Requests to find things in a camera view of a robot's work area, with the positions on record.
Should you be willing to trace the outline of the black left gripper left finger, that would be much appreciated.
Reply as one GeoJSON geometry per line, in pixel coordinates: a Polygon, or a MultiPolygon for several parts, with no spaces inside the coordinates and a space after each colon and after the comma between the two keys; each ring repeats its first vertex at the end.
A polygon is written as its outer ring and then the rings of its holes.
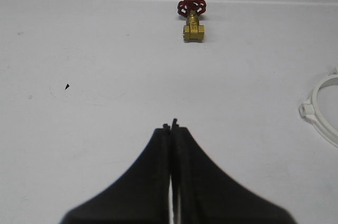
{"type": "Polygon", "coordinates": [[[170,127],[164,125],[116,182],[70,210],[62,223],[169,223],[169,151],[170,127]]]}

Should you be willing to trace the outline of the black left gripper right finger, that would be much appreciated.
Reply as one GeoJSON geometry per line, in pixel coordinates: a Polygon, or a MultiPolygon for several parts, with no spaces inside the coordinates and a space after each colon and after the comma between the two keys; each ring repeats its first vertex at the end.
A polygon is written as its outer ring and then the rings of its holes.
{"type": "Polygon", "coordinates": [[[174,223],[295,223],[224,173],[176,119],[171,144],[174,223]]]}

